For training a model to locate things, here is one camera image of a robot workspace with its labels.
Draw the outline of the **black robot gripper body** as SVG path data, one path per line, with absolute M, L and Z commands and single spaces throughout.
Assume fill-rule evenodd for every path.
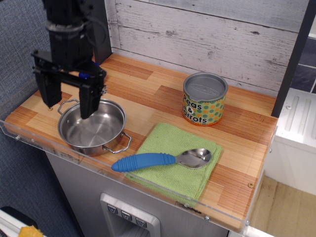
M 93 23 L 76 21 L 72 24 L 58 24 L 46 21 L 49 33 L 50 51 L 34 50 L 34 70 L 53 72 L 60 75 L 61 83 L 80 88 L 92 85 L 106 93 L 104 78 L 106 72 L 99 67 L 97 75 L 87 79 L 79 77 L 79 66 L 92 61 L 93 49 L 96 46 Z

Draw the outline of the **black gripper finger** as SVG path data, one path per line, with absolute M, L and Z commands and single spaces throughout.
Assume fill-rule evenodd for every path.
M 92 85 L 82 85 L 79 88 L 80 115 L 82 119 L 89 118 L 98 110 L 101 90 Z
M 43 102 L 52 107 L 62 99 L 61 79 L 58 73 L 34 70 L 36 83 Z

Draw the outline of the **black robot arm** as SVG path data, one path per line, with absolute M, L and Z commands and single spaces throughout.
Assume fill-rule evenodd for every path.
M 79 88 L 79 108 L 82 119 L 98 110 L 101 96 L 106 93 L 106 72 L 92 61 L 98 47 L 94 24 L 105 32 L 105 24 L 93 16 L 91 0 L 43 1 L 49 32 L 50 51 L 34 50 L 33 72 L 44 103 L 48 107 L 62 99 L 61 84 Z

